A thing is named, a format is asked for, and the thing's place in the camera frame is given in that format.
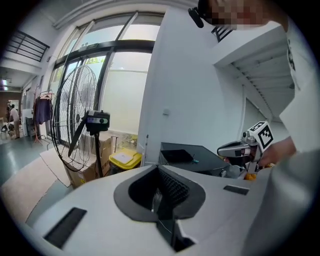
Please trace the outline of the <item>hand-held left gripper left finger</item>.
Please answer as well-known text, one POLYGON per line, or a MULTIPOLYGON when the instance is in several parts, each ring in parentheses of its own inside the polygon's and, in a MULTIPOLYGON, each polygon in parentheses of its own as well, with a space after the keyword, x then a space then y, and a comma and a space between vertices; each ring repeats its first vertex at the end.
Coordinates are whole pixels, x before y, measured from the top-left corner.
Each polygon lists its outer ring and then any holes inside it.
POLYGON ((134 176, 134 181, 128 187, 131 212, 149 211, 157 213, 160 204, 160 174, 157 165, 134 176))

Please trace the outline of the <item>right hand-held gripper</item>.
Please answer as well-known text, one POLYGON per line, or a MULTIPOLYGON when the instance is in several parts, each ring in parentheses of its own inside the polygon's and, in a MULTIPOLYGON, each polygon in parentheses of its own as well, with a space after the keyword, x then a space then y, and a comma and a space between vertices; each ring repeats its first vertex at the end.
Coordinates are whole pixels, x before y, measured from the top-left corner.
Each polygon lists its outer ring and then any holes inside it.
POLYGON ((217 154, 227 158, 231 165, 244 166, 248 174, 257 174, 258 161, 273 140, 269 123, 260 121, 244 131, 240 140, 220 146, 217 154))

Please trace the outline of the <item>person's right hand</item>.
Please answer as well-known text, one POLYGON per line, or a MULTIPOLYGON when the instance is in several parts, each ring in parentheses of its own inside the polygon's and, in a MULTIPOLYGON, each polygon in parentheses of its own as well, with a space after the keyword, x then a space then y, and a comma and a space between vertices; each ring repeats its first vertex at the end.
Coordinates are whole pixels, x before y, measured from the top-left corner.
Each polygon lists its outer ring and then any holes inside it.
POLYGON ((293 156, 296 152, 297 149, 294 142, 289 136, 286 139, 271 144, 262 154, 258 166, 265 167, 270 164, 277 164, 279 161, 293 156))

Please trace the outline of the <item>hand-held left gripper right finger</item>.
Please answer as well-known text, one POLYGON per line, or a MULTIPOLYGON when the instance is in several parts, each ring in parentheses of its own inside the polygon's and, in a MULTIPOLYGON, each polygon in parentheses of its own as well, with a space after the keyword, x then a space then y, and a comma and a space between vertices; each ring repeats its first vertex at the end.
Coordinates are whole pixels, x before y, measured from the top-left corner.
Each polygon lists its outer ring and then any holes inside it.
POLYGON ((190 194, 184 178, 163 166, 158 167, 158 189, 164 205, 171 210, 183 203, 190 194))

